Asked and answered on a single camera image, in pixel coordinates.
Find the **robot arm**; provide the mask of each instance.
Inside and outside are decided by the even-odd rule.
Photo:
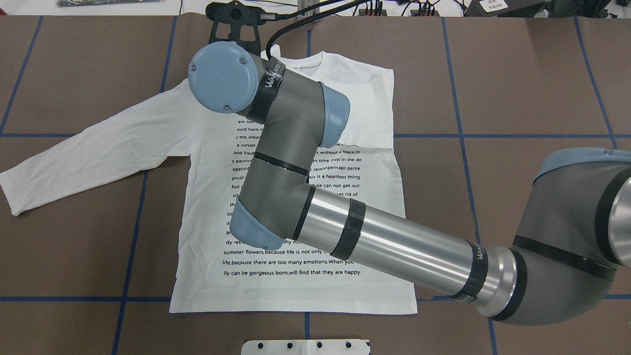
[[[246,244],[273,250],[299,240],[525,325],[591,309],[617,266],[631,266],[631,153],[551,155],[513,246],[486,250],[308,184],[316,149],[332,147],[345,127],[344,95],[231,42],[201,49],[189,83],[208,109],[264,125],[230,222]]]

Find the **black cable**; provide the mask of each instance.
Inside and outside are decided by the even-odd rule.
[[[246,0],[246,1],[251,1],[253,3],[271,3],[271,4],[277,4],[277,5],[293,6],[294,8],[298,7],[298,5],[279,3],[278,1],[272,1],[272,0]]]
[[[295,23],[292,23],[291,25],[288,25],[286,27],[281,28],[276,33],[274,33],[272,35],[272,37],[269,38],[268,44],[265,46],[265,53],[268,55],[268,58],[271,58],[272,57],[272,55],[271,55],[271,48],[272,48],[272,45],[274,45],[274,41],[277,40],[278,37],[284,35],[285,33],[289,32],[289,31],[292,31],[292,30],[295,30],[296,28],[300,28],[300,27],[302,27],[302,26],[304,26],[304,25],[306,25],[308,23],[311,23],[313,21],[317,21],[317,20],[320,20],[321,18],[325,18],[325,17],[327,17],[329,15],[333,15],[333,14],[336,14],[336,13],[338,13],[340,11],[344,11],[346,9],[350,9],[353,6],[365,3],[367,1],[369,1],[369,0],[354,0],[354,1],[351,1],[350,3],[344,4],[342,6],[338,6],[337,8],[333,8],[333,9],[330,9],[330,10],[327,10],[327,11],[323,11],[321,13],[317,13],[317,14],[315,14],[313,16],[309,16],[309,17],[303,18],[300,21],[296,21]]]
[[[419,0],[413,0],[413,1],[410,1],[410,2],[409,2],[406,6],[405,6],[405,8],[403,9],[403,12],[401,13],[401,16],[403,17],[403,15],[405,15],[405,11],[407,11],[407,9],[409,8],[409,6],[410,6],[410,5],[412,5],[412,4],[415,4],[415,3],[416,3],[416,4],[418,4],[418,6],[419,6],[419,8],[420,8],[420,6],[421,6],[421,2],[420,2]]]
[[[304,8],[304,9],[298,10],[298,11],[296,11],[294,13],[290,13],[290,14],[287,14],[287,15],[279,15],[278,19],[279,20],[287,20],[287,19],[290,19],[290,18],[294,18],[294,17],[300,16],[300,15],[302,15],[304,13],[308,13],[309,11],[311,11],[313,9],[317,9],[317,8],[319,8],[321,6],[338,3],[340,1],[342,1],[342,0],[327,0],[327,1],[324,1],[322,3],[317,3],[317,4],[314,4],[314,5],[308,6],[308,7]]]
[[[464,4],[464,0],[463,0],[462,3],[460,3],[460,1],[458,1],[458,0],[454,0],[454,1],[456,2],[456,4],[458,4],[458,6],[460,6],[460,9],[463,11],[463,17],[464,17],[464,12],[467,11],[467,7]]]

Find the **label sticker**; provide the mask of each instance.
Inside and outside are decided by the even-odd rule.
[[[509,6],[506,5],[504,0],[481,0],[480,5],[486,12],[493,12],[501,9],[507,9]]]

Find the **black screw hole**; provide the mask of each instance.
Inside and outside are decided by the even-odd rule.
[[[241,10],[239,9],[232,9],[230,11],[230,17],[232,17],[233,20],[238,20],[241,18]]]

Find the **black tape band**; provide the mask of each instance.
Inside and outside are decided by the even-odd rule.
[[[517,280],[515,281],[515,289],[513,290],[513,295],[510,297],[510,300],[508,304],[506,304],[506,307],[504,307],[504,309],[500,313],[497,313],[495,316],[490,317],[492,320],[496,320],[498,322],[508,319],[517,311],[519,305],[521,304],[521,301],[524,299],[524,295],[526,294],[526,287],[528,286],[528,267],[526,266],[526,261],[524,260],[524,257],[521,255],[520,252],[515,249],[511,248],[510,251],[515,257]]]
[[[603,256],[612,263],[620,264],[620,261],[613,254],[609,243],[609,216],[613,207],[613,200],[616,199],[622,185],[631,178],[631,167],[619,172],[604,189],[596,208],[596,218],[594,218],[594,231],[596,233],[596,244]]]
[[[269,108],[272,106],[272,102],[276,100],[284,76],[285,65],[275,57],[272,57],[268,61],[261,81],[259,81],[259,88],[252,100],[252,105],[250,105],[250,112],[247,114],[248,119],[261,124],[265,122]]]
[[[305,200],[305,205],[302,207],[302,213],[300,214],[300,218],[298,219],[296,230],[293,232],[292,239],[295,241],[298,240],[298,236],[300,235],[300,232],[302,231],[302,226],[305,224],[305,219],[307,218],[309,207],[311,207],[311,201],[314,199],[314,193],[316,193],[316,187],[311,185],[311,187],[309,187],[309,193],[307,193],[307,199]]]
[[[331,256],[342,260],[348,260],[357,245],[360,234],[362,233],[363,218],[365,215],[366,204],[351,198],[351,203],[348,207],[348,216],[346,216],[346,222],[344,223],[342,235],[339,237],[338,245],[336,245],[333,252],[331,252]]]
[[[307,177],[309,176],[309,171],[307,169],[304,169],[303,167],[299,167],[297,165],[289,164],[288,162],[283,162],[282,160],[270,157],[269,155],[260,152],[254,152],[254,157],[272,165],[282,167],[283,169],[291,170]]]
[[[449,296],[456,301],[463,301],[466,303],[476,300],[478,293],[484,286],[484,281],[487,279],[488,273],[488,256],[487,251],[482,245],[474,244],[467,241],[471,245],[471,251],[473,252],[473,261],[471,262],[471,272],[469,278],[464,283],[463,288],[458,291],[457,294]]]
[[[518,246],[522,249],[532,251],[533,253],[545,256],[549,259],[555,260],[556,262],[564,263],[567,266],[587,272],[588,274],[605,280],[613,281],[613,277],[616,274],[615,269],[595,262],[594,260],[590,260],[582,257],[581,255],[570,253],[569,251],[522,236],[515,236],[513,246]]]

